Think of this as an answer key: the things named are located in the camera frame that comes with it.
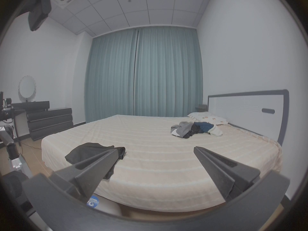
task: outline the headboard frame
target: headboard frame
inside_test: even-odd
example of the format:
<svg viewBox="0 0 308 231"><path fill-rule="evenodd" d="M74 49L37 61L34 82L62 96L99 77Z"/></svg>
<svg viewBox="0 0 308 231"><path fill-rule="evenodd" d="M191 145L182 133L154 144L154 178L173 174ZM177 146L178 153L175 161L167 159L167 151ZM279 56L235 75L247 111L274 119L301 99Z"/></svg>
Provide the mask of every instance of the headboard frame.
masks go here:
<svg viewBox="0 0 308 231"><path fill-rule="evenodd" d="M289 91L210 95L208 112L226 118L233 126L269 137L282 145L289 117Z"/></svg>

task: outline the curtain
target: curtain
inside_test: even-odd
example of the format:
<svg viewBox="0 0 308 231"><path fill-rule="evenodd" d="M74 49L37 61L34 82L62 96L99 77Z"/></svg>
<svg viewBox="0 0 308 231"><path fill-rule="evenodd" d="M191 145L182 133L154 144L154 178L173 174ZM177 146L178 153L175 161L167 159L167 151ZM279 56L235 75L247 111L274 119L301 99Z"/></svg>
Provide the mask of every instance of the curtain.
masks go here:
<svg viewBox="0 0 308 231"><path fill-rule="evenodd" d="M93 39L85 78L85 115L91 122L133 115L137 29Z"/></svg>
<svg viewBox="0 0 308 231"><path fill-rule="evenodd" d="M134 115L187 116L202 103L201 52L195 29L139 29Z"/></svg>

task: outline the pillowcase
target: pillowcase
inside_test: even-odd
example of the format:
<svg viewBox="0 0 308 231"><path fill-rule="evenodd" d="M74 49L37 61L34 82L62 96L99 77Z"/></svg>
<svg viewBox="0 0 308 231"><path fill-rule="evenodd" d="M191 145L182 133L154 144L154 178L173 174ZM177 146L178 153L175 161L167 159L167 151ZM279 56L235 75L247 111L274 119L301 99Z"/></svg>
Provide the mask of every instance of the pillowcase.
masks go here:
<svg viewBox="0 0 308 231"><path fill-rule="evenodd" d="M213 125L228 124L225 118L211 114L210 112L193 112L188 115L191 119L198 122L208 122Z"/></svg>

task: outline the striped bed sheet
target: striped bed sheet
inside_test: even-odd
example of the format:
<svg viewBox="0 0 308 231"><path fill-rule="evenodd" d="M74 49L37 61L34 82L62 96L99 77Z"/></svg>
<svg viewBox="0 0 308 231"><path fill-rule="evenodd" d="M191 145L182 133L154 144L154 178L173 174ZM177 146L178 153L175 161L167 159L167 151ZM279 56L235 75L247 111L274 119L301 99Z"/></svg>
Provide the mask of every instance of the striped bed sheet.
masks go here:
<svg viewBox="0 0 308 231"><path fill-rule="evenodd" d="M219 125L221 137L172 136L170 127L181 121L193 122L189 117L114 115L45 137L42 159L56 171L70 166L64 157L80 144L124 146L126 156L95 193L127 206L162 212L202 210L224 202L194 155L195 146L256 167L261 177L271 169L280 171L281 147L276 141L231 125Z"/></svg>

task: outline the oval mirror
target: oval mirror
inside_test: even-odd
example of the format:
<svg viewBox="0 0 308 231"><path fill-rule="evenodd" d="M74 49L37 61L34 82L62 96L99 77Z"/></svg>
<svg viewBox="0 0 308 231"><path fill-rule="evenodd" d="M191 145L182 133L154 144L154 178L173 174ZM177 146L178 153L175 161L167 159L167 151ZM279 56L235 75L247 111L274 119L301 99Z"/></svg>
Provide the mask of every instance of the oval mirror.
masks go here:
<svg viewBox="0 0 308 231"><path fill-rule="evenodd" d="M25 99L31 98L35 92L34 79L29 75L23 77L19 83L18 92Z"/></svg>

